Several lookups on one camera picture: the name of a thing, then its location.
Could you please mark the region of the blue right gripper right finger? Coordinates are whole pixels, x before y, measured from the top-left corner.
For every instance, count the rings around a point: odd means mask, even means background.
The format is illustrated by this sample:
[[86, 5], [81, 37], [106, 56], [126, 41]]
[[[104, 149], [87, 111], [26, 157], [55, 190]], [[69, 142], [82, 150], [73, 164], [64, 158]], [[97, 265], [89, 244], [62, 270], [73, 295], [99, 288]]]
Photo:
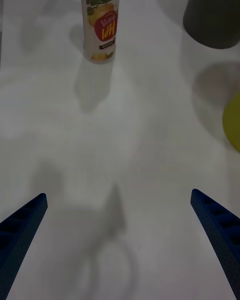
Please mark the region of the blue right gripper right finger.
[[240, 219], [198, 189], [191, 192], [196, 213], [234, 293], [240, 299]]

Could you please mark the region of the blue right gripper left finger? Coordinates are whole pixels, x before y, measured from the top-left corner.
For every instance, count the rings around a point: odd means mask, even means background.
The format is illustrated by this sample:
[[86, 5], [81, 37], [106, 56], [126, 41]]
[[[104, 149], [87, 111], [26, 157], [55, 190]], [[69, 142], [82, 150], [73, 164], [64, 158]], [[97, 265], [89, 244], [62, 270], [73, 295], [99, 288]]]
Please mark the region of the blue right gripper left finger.
[[0, 223], [0, 298], [5, 300], [48, 208], [41, 193]]

